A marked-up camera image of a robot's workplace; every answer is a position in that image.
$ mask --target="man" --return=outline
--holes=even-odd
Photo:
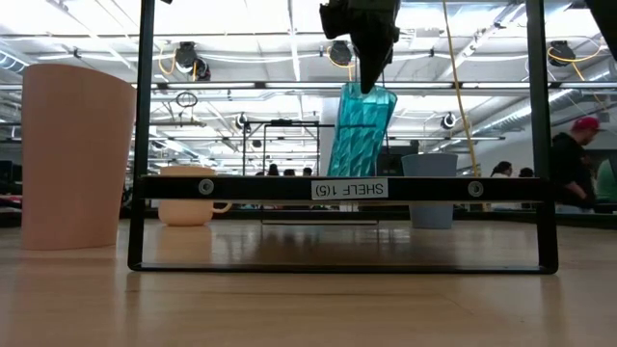
[[[598,120],[584,117],[575,121],[570,134],[552,138],[550,177],[557,185],[557,212],[586,213],[593,208],[596,194],[583,146],[591,144],[599,131]]]

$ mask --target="shelf label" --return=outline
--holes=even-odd
[[[360,200],[388,197],[387,178],[314,180],[310,183],[313,200]]]

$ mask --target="black shirt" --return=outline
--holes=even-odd
[[[552,138],[550,178],[556,185],[555,200],[563,204],[589,208],[596,200],[591,170],[586,164],[585,149],[568,134]],[[565,185],[575,182],[587,194],[582,200]]]

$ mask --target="peach vase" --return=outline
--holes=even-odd
[[[26,69],[22,101],[22,247],[116,244],[135,89],[92,69],[41,64]]]

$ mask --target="fluorescent light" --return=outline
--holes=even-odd
[[[463,83],[463,89],[529,89],[530,84],[525,82],[482,82]]]
[[[450,140],[456,141],[466,141],[467,138],[452,138]],[[505,140],[503,136],[494,136],[494,137],[471,137],[472,141],[502,141]]]
[[[167,136],[167,137],[149,137],[149,141],[166,141],[166,140],[177,140],[177,141],[242,141],[242,136]],[[253,136],[251,140],[261,140],[263,141],[263,136]],[[290,135],[280,135],[280,136],[268,136],[266,137],[266,141],[284,141],[284,140],[292,140],[292,141],[315,141],[312,136],[290,136]]]
[[[454,88],[451,82],[386,82],[387,89],[449,89]]]
[[[75,56],[72,54],[55,54],[55,55],[37,57],[37,60],[42,60],[42,61],[61,60],[61,59],[68,59],[68,58],[74,58],[74,57]]]
[[[133,88],[137,89],[137,83],[131,83],[131,87],[133,87]],[[152,83],[152,84],[150,85],[150,88],[151,88],[152,90],[154,90],[154,89],[157,89],[157,88],[158,88],[158,86]]]
[[[569,89],[608,89],[617,88],[616,82],[566,82],[561,84],[561,88]]]
[[[0,85],[0,91],[6,91],[6,92],[20,92],[23,89],[23,87],[19,84],[3,84]]]
[[[505,140],[505,137],[503,136],[495,136],[495,137],[471,137],[471,139],[473,141],[500,141],[500,140]],[[389,137],[390,141],[397,141],[397,140],[418,140],[418,141],[446,141],[446,140],[455,140],[455,141],[466,141],[467,138],[466,137],[454,137],[454,138],[449,138],[449,137],[422,137],[422,136],[390,136]]]
[[[275,82],[266,83],[266,89],[341,89],[342,82]]]
[[[173,90],[226,90],[226,89],[254,89],[255,83],[219,83],[219,82],[196,82],[196,83],[170,83],[168,89]]]

